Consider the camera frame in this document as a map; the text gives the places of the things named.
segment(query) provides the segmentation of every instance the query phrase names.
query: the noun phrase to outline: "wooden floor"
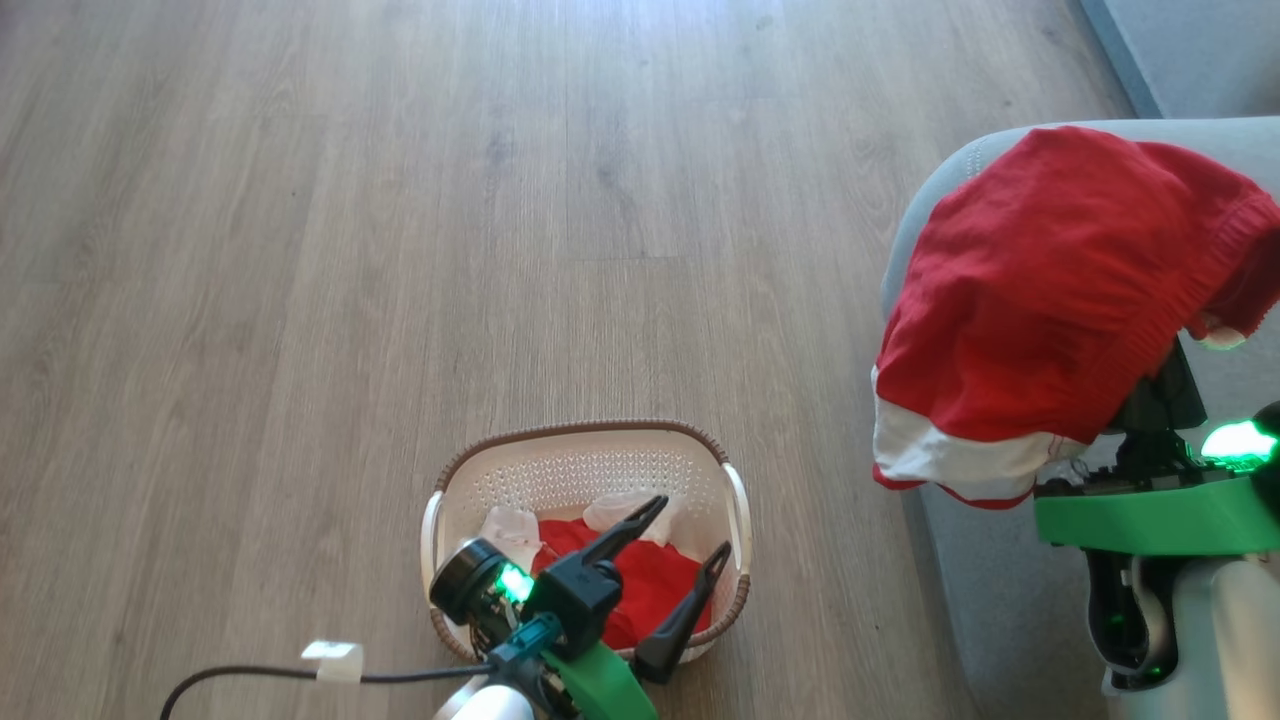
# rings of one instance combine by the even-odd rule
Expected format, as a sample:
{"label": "wooden floor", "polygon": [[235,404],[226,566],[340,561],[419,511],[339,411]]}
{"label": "wooden floor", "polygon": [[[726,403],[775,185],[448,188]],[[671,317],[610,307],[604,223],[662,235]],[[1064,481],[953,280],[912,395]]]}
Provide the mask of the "wooden floor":
{"label": "wooden floor", "polygon": [[[1071,0],[0,0],[0,716],[207,664],[449,661],[417,525],[490,433],[719,438],[751,601],[666,719],[970,717],[868,477],[897,218],[1126,113]],[[429,717],[225,680],[175,720]]]}

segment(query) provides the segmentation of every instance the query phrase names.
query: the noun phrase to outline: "gray couch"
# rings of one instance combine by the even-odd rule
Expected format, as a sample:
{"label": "gray couch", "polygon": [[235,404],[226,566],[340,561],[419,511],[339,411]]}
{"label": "gray couch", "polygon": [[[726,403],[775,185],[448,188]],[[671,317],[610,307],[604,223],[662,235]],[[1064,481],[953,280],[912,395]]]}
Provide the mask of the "gray couch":
{"label": "gray couch", "polygon": [[[1107,120],[1078,123],[1132,140],[1170,142],[1248,174],[1280,197],[1280,117],[1226,120]],[[952,155],[911,201],[882,287],[887,314],[933,205],[1009,150],[1029,128],[975,140]],[[1280,400],[1280,311],[1243,347],[1210,352],[1187,342],[1210,421],[1204,433]],[[1085,455],[1106,464],[1115,443]],[[916,541],[932,552],[951,632],[973,696],[988,719],[1105,717],[1102,667],[1084,629],[1083,555],[1037,542],[1032,503],[993,512],[961,505],[937,488],[905,493]]]}

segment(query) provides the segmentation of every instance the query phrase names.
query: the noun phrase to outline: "white laundry basket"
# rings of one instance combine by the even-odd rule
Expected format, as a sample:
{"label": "white laundry basket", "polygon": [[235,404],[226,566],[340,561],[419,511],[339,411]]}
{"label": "white laundry basket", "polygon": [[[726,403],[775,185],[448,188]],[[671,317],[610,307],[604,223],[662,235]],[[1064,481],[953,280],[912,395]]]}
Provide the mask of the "white laundry basket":
{"label": "white laundry basket", "polygon": [[[595,498],[653,491],[681,496],[685,505],[669,542],[699,561],[726,539],[733,546],[712,596],[712,624],[695,634],[681,657],[708,650],[737,620],[751,585],[751,515],[746,492],[724,451],[705,433],[669,420],[577,423],[481,441],[444,469],[422,516],[422,587],[458,544],[480,533],[489,509],[516,507],[540,519],[576,519]],[[431,609],[440,639],[474,659],[466,628]],[[620,651],[623,657],[631,650]]]}

